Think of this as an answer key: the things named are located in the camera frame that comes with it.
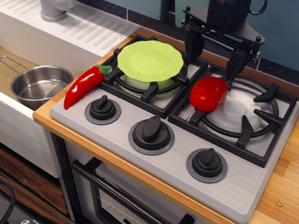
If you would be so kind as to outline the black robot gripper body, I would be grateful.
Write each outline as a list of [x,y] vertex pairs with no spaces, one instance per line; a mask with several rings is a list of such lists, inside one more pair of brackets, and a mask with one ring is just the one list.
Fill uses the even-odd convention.
[[208,7],[186,5],[183,8],[185,18],[182,25],[185,28],[189,20],[193,20],[197,26],[205,29],[204,39],[233,48],[244,42],[259,49],[265,38],[249,25],[247,16],[262,14],[267,9],[268,0],[264,0],[258,11],[251,9],[251,2],[252,0],[209,0]]

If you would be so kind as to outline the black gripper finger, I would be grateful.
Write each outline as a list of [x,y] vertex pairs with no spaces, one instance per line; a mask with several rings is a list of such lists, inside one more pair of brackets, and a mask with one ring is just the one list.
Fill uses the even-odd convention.
[[189,20],[185,25],[184,44],[186,59],[189,63],[196,60],[203,52],[205,45],[204,32],[205,29],[197,26],[193,20]]
[[243,71],[246,64],[251,60],[252,55],[250,51],[248,47],[240,47],[231,52],[226,71],[223,75],[224,81],[232,82],[236,75]]

